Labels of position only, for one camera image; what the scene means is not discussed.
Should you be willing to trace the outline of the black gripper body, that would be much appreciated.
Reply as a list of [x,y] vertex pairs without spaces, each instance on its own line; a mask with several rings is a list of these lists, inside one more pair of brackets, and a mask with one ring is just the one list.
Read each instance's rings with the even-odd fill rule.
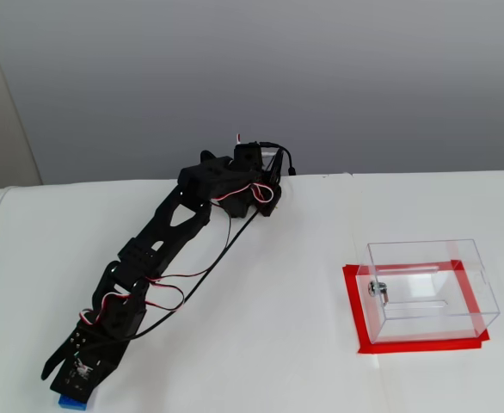
[[50,389],[66,397],[90,397],[94,389],[120,364],[128,343],[103,346],[108,339],[90,334],[82,349],[66,359],[52,380]]

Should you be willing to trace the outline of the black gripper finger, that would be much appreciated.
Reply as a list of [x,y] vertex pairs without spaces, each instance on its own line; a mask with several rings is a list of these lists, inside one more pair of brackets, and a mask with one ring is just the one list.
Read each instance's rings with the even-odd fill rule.
[[73,358],[82,349],[86,339],[89,339],[89,332],[81,326],[77,326],[59,348],[47,359],[40,378],[46,380],[59,364],[63,363],[66,359]]

